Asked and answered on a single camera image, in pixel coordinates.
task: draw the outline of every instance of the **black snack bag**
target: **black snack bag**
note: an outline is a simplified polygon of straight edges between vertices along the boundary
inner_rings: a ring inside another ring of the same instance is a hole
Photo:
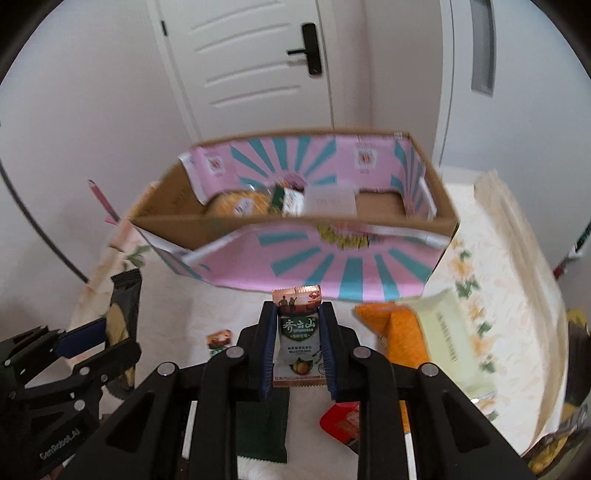
[[[126,338],[137,337],[139,292],[142,288],[142,275],[139,269],[129,270],[111,277],[113,294],[111,306],[107,312],[105,327],[105,348],[122,342]],[[135,367],[107,384],[109,392],[125,400],[135,387]]]

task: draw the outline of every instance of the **door handle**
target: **door handle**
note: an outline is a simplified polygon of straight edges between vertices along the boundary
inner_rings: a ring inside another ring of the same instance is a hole
[[[304,39],[304,48],[287,50],[288,55],[306,55],[308,73],[310,75],[322,75],[322,62],[320,61],[320,47],[318,46],[318,34],[316,25],[304,23],[301,25],[301,36]]]

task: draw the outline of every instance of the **cardboard box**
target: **cardboard box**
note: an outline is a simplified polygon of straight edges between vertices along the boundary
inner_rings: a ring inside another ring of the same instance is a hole
[[[311,160],[300,158],[303,139],[310,145],[318,143]],[[332,157],[327,162],[329,147]],[[131,222],[174,271],[215,285],[270,291],[318,280],[315,283],[321,284],[328,298],[391,300],[416,295],[422,292],[458,226],[441,180],[408,133],[331,129],[270,132],[204,142],[181,158],[183,162],[176,162],[135,210]],[[318,181],[338,181],[337,177],[348,175],[352,182],[369,184],[370,188],[357,185],[361,192],[356,198],[356,217],[216,218],[204,215],[206,206],[197,199],[207,200],[222,191],[220,185],[236,182],[230,172],[234,164],[237,172],[244,171],[244,165],[257,171],[270,186],[295,177],[311,181],[310,173],[322,170],[318,168],[320,158],[325,162],[322,167],[336,169],[337,174]],[[213,163],[213,169],[207,162]],[[376,172],[378,168],[398,169],[399,178],[392,174],[391,184],[399,191],[382,188],[384,182],[390,185],[390,179],[372,177],[374,167]],[[213,183],[219,183],[217,187],[205,184],[208,175]],[[421,214],[413,215],[419,183],[421,188],[428,188],[426,198],[437,211],[433,218],[428,218],[424,206],[428,202],[422,200]]]

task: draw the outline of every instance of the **floral tablecloth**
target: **floral tablecloth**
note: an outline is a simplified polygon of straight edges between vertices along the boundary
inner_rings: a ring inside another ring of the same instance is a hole
[[[567,362],[567,326],[560,291],[515,200],[496,174],[473,185],[448,184],[460,228],[429,279],[425,294],[453,287],[467,328],[498,394],[483,412],[519,453],[560,421]],[[110,276],[141,267],[137,365],[141,382],[162,361],[181,367],[209,358],[206,335],[240,330],[258,319],[268,293],[236,291],[175,275],[123,221],[106,249],[71,327],[103,315]],[[353,304],[334,301],[339,323],[354,328],[362,345],[379,340],[352,314]],[[356,455],[318,427],[332,402],[324,388],[292,389],[289,463],[240,459],[240,478],[355,478]],[[326,462],[326,458],[339,461]]]

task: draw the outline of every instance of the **white door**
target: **white door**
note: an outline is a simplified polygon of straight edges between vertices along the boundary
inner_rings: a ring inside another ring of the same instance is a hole
[[[202,140],[332,126],[315,0],[160,0],[193,127]],[[323,73],[310,76],[301,25],[314,23]]]

